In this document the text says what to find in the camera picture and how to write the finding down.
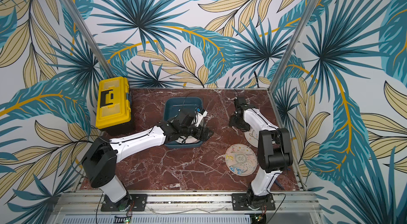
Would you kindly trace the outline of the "cream cat flower coaster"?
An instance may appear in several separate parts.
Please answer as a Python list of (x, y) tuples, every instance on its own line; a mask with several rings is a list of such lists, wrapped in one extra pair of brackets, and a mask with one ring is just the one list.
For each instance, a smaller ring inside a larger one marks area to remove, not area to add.
[(255, 148), (258, 148), (259, 134), (257, 131), (251, 128), (249, 131), (244, 133), (244, 136), (249, 144), (251, 144)]

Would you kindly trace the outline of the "teal plastic storage box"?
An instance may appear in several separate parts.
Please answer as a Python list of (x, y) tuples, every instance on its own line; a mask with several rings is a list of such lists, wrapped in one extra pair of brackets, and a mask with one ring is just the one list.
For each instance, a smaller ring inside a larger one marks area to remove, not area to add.
[[(189, 96), (189, 97), (175, 97), (168, 99), (164, 107), (163, 120), (168, 120), (177, 116), (181, 109), (194, 111), (196, 108), (202, 109), (203, 101), (199, 97)], [(169, 149), (187, 149), (187, 148), (198, 148), (203, 144), (202, 141), (199, 143), (181, 145), (176, 141), (166, 143), (165, 146)]]

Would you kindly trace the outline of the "green bunny coaster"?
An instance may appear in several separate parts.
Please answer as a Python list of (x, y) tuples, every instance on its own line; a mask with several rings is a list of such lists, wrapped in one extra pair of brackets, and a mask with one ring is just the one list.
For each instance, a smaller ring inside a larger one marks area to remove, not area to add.
[(207, 111), (205, 109), (196, 109), (194, 125), (199, 127), (202, 124), (203, 119), (207, 116)]

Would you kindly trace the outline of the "cream blue doodle coaster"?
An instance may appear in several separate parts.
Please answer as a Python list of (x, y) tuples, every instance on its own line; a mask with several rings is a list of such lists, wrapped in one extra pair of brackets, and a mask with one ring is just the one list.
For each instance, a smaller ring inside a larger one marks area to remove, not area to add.
[(238, 176), (249, 176), (258, 165), (254, 151), (243, 144), (231, 145), (225, 154), (225, 162), (229, 170)]

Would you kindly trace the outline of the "floral rose coaster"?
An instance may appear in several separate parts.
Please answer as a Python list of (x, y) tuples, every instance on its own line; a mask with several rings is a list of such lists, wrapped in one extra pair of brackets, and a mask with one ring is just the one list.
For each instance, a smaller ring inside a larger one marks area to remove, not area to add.
[(194, 143), (199, 143), (200, 140), (193, 137), (193, 136), (181, 136), (176, 140), (177, 143), (181, 145), (189, 145), (189, 144), (194, 144)]

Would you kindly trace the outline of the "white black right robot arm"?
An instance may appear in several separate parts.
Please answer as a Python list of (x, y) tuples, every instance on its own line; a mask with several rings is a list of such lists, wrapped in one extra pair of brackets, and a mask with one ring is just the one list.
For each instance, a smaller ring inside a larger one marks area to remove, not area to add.
[(290, 133), (285, 128), (272, 124), (246, 98), (234, 98), (235, 111), (230, 116), (229, 125), (242, 132), (253, 129), (258, 134), (257, 160), (260, 165), (256, 177), (250, 183), (245, 204), (258, 209), (271, 202), (271, 187), (277, 177), (293, 164)]

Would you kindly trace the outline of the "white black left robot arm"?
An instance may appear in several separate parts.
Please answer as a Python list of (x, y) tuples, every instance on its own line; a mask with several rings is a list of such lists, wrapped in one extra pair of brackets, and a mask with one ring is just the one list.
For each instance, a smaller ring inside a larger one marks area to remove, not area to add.
[(94, 189), (100, 189), (120, 211), (131, 205), (131, 196), (116, 175), (116, 165), (125, 158), (146, 149), (189, 138), (207, 141), (214, 132), (202, 124), (204, 109), (180, 110), (179, 114), (154, 127), (126, 137), (95, 139), (81, 160), (85, 176)]

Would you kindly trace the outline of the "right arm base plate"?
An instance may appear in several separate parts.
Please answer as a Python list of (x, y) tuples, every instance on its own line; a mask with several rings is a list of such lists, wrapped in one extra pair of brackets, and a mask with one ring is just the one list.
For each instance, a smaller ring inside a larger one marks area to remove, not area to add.
[(275, 210), (275, 202), (271, 194), (264, 196), (249, 195), (248, 193), (232, 193), (232, 206), (234, 211), (247, 210)]

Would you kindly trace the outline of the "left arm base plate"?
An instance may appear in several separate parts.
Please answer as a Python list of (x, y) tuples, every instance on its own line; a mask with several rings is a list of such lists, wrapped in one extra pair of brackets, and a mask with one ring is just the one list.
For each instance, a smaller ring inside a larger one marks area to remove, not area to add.
[(124, 198), (114, 203), (105, 195), (102, 200), (102, 212), (143, 212), (147, 203), (147, 194), (127, 194)]

